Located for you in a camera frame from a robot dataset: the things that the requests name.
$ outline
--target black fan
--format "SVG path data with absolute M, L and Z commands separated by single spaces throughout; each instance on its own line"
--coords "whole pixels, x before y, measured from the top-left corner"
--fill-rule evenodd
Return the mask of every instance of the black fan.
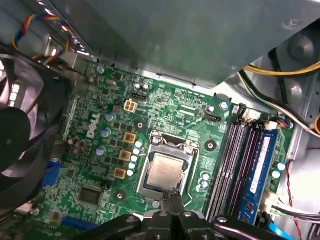
M 50 160 L 71 83 L 0 44 L 0 215 L 23 205 Z

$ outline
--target ram slot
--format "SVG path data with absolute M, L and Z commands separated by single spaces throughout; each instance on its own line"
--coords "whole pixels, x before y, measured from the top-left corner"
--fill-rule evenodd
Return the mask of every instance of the ram slot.
M 257 128 L 251 128 L 246 137 L 246 144 L 243 146 L 243 154 L 238 161 L 239 166 L 237 167 L 238 177 L 234 181 L 232 186 L 232 191 L 230 193 L 229 199 L 229 210 L 228 215 L 233 216 L 234 212 L 239 212 L 242 192 L 246 185 L 246 181 L 249 177 L 250 166 L 255 157 L 255 152 L 257 150 L 259 141 L 262 137 L 262 130 Z
M 244 140 L 246 139 L 248 128 L 239 124 L 232 124 L 226 134 L 224 152 L 222 154 L 220 168 L 215 179 L 215 185 L 211 193 L 206 219 L 210 222 L 226 208 L 226 200 L 231 191 L 232 181 L 237 167 L 237 162 L 241 154 Z

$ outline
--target cable bundle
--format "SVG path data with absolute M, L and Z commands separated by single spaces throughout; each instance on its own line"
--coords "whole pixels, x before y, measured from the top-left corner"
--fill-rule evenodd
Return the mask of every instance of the cable bundle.
M 19 41 L 27 34 L 28 29 L 31 24 L 34 24 L 35 22 L 39 20 L 47 20 L 47 21 L 55 21 L 59 23 L 64 29 L 67 31 L 68 38 L 65 43 L 65 48 L 62 49 L 60 52 L 58 52 L 54 56 L 49 56 L 45 57 L 43 55 L 35 55 L 33 59 L 35 61 L 41 61 L 44 65 L 47 65 L 51 63 L 52 61 L 56 60 L 59 58 L 61 55 L 63 55 L 65 52 L 68 52 L 70 47 L 71 47 L 71 42 L 72 42 L 72 35 L 74 35 L 74 32 L 70 28 L 70 26 L 67 24 L 67 22 L 63 19 L 61 19 L 59 16 L 55 15 L 50 15 L 47 13 L 38 13 L 38 14 L 33 14 L 29 17 L 27 17 L 22 25 L 22 28 L 17 32 L 15 36 L 13 36 L 11 40 L 11 45 L 14 47 L 16 50 L 18 50 L 18 43 Z

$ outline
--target electrolytic capacitor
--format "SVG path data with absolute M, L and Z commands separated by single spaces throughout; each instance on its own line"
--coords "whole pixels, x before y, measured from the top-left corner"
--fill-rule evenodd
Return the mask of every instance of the electrolytic capacitor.
M 140 90 L 141 85 L 140 85 L 139 83 L 135 83 L 135 84 L 133 85 L 133 87 L 134 87 L 134 89 L 135 89 L 136 91 L 138 91 L 138 90 Z
M 104 115 L 105 120 L 107 120 L 108 122 L 113 121 L 116 118 L 116 115 L 112 112 L 108 112 Z
M 132 161 L 132 162 L 129 163 L 128 167 L 129 167 L 129 169 L 135 169 L 136 168 L 136 163 Z
M 90 77 L 88 82 L 89 82 L 89 84 L 94 85 L 94 86 L 99 85 L 99 81 L 94 77 Z
M 69 145 L 74 145 L 76 142 L 79 142 L 79 141 L 80 139 L 77 136 L 75 136 L 75 137 L 69 138 L 67 142 Z
M 145 83 L 145 84 L 143 84 L 142 88 L 143 88 L 144 91 L 148 91 L 149 90 L 149 85 Z
M 111 134 L 111 130 L 109 128 L 104 128 L 100 132 L 101 137 L 106 138 Z
M 284 171 L 286 169 L 286 165 L 283 162 L 279 162 L 277 164 L 277 168 L 278 168 L 279 171 L 282 172 L 282 171 Z
M 209 183 L 207 181 L 201 181 L 201 187 L 203 189 L 206 189 L 207 187 L 209 187 Z
M 77 141 L 74 146 L 78 149 L 83 148 L 86 145 L 86 142 L 84 140 Z
M 134 162 L 134 163 L 136 163 L 136 162 L 138 161 L 138 156 L 132 155 L 132 156 L 131 156 L 131 161 Z
M 129 169 L 128 171 L 126 171 L 126 174 L 129 176 L 129 177 L 132 177 L 134 175 L 135 171 L 133 171 L 132 169 Z
M 74 155 L 79 156 L 79 155 L 83 154 L 85 152 L 85 150 L 83 148 L 74 148 L 72 152 Z
M 274 179 L 278 179 L 278 178 L 281 177 L 281 173 L 278 170 L 275 170 L 275 171 L 272 172 L 272 177 Z
M 210 175 L 208 173 L 206 173 L 205 171 L 201 172 L 200 176 L 204 181 L 208 181 L 210 179 Z
M 135 147 L 135 148 L 133 149 L 133 151 L 132 151 L 132 153 L 133 153 L 134 155 L 139 155 L 140 152 L 141 152 L 141 151 L 140 151 L 140 148 L 138 148 L 138 147 Z
M 141 148 L 143 144 L 144 144 L 144 143 L 143 143 L 141 140 L 138 140 L 138 141 L 135 142 L 134 146 L 135 146 L 136 148 Z
M 99 146 L 96 150 L 95 150 L 95 154 L 97 156 L 102 156 L 103 154 L 105 154 L 105 152 L 107 151 L 105 146 Z

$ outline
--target chip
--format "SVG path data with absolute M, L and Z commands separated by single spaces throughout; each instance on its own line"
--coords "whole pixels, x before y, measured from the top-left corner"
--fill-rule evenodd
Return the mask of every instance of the chip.
M 115 72 L 113 75 L 113 78 L 116 80 L 121 80 L 122 79 L 122 74 L 119 72 Z
M 117 179 L 125 179 L 126 170 L 116 167 L 113 176 Z
M 75 170 L 69 169 L 68 172 L 66 173 L 66 176 L 68 178 L 73 178 L 75 174 Z
M 97 189 L 83 186 L 79 195 L 79 201 L 92 205 L 99 205 L 102 192 Z
M 127 144 L 134 144 L 136 142 L 137 135 L 132 132 L 126 132 L 123 137 L 123 141 Z
M 150 167 L 147 184 L 172 191 L 181 181 L 183 165 L 182 159 L 156 153 Z
M 132 153 L 127 150 L 121 150 L 119 154 L 119 159 L 125 162 L 130 162 Z

